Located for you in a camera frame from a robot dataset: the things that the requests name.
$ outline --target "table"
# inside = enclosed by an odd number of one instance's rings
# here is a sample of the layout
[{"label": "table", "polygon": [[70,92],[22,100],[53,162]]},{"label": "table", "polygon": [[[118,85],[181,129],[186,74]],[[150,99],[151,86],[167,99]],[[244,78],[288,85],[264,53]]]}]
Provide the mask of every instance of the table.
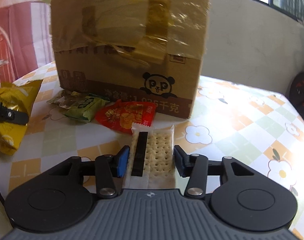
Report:
[{"label": "table", "polygon": [[[55,62],[15,81],[43,79],[35,100],[26,135],[13,156],[0,154],[0,192],[9,191],[74,155],[94,160],[116,154],[130,145],[131,136],[114,132],[95,120],[88,124],[72,121],[49,105],[61,88]],[[153,126],[175,125],[175,144],[187,153],[206,155],[209,160],[232,156],[291,190],[298,212],[290,230],[304,239],[304,121],[281,94],[240,84],[200,77],[192,116],[184,120],[156,114]],[[176,187],[185,188],[188,178],[176,177]],[[85,183],[95,190],[94,178]],[[219,186],[209,177],[207,192]],[[0,237],[11,229],[0,204]]]}]

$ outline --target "pink curtain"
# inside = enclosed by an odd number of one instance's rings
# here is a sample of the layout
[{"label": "pink curtain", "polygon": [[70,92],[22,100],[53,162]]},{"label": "pink curtain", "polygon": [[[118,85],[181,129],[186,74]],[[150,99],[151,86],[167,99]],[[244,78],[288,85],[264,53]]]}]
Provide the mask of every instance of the pink curtain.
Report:
[{"label": "pink curtain", "polygon": [[54,60],[50,8],[39,0],[0,0],[0,82]]}]

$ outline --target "yellow snack bag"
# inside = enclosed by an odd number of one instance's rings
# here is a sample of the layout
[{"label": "yellow snack bag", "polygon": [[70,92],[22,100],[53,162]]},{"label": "yellow snack bag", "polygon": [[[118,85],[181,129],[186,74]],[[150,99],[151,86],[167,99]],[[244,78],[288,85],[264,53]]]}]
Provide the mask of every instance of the yellow snack bag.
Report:
[{"label": "yellow snack bag", "polygon": [[[27,113],[30,118],[41,84],[42,80],[35,80],[18,87],[4,82],[0,88],[0,102],[9,109]],[[26,129],[27,125],[0,122],[0,151],[13,155],[18,150]]]}]

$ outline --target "red snack packet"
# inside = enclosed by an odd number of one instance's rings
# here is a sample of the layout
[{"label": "red snack packet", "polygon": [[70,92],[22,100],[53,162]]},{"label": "red snack packet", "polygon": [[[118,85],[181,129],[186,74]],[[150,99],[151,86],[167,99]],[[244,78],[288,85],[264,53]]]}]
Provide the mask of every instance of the red snack packet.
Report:
[{"label": "red snack packet", "polygon": [[132,134],[132,123],[151,126],[155,109],[156,105],[151,102],[117,100],[114,105],[99,110],[95,119],[108,128]]}]

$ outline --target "panda logo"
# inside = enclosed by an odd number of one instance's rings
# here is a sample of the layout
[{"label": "panda logo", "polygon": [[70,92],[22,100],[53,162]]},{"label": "panda logo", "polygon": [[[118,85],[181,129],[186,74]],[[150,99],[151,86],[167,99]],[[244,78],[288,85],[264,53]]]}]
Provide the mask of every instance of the panda logo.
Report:
[{"label": "panda logo", "polygon": [[153,94],[163,98],[177,98],[176,95],[171,93],[172,85],[175,83],[173,77],[165,77],[159,74],[145,72],[143,78],[145,79],[144,87],[141,87],[140,90],[145,91],[148,95]]}]

